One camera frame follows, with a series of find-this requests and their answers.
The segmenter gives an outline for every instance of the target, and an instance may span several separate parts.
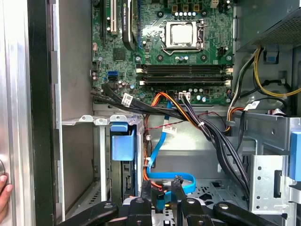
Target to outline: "white connector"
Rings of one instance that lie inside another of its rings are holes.
[[[188,100],[190,100],[190,92],[186,92],[186,91],[179,92],[179,100],[180,100],[182,97],[186,97]]]
[[[219,0],[211,0],[211,8],[217,8]]]

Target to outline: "blue drive bracket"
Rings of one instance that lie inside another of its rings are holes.
[[[301,131],[291,133],[289,176],[295,181],[301,181]]]
[[[127,122],[112,123],[111,132],[127,132]],[[114,161],[133,161],[135,156],[135,135],[134,128],[130,135],[112,135],[111,149]]]

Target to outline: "white label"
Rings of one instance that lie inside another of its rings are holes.
[[[253,103],[248,104],[248,105],[244,108],[244,111],[247,111],[247,110],[249,110],[249,109],[256,109],[259,103],[260,103],[260,101],[254,101]]]
[[[281,111],[279,108],[276,108],[275,110],[272,111],[271,115],[275,115],[275,114],[283,114],[283,115],[285,115],[285,113],[283,111]]]
[[[121,104],[124,105],[125,107],[129,107],[132,103],[133,96],[124,93]]]
[[[169,133],[172,135],[177,134],[177,127],[174,126],[163,126],[162,132]]]

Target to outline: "cable tie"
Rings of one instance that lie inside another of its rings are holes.
[[[281,81],[281,84],[282,84],[282,85],[285,84],[285,78],[281,78],[280,81]]]
[[[204,122],[201,122],[199,125],[198,125],[198,127],[201,127],[201,126],[204,126],[205,125],[205,123]]]

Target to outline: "motherboard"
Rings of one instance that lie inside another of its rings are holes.
[[[232,0],[92,0],[93,89],[226,105],[232,34]]]

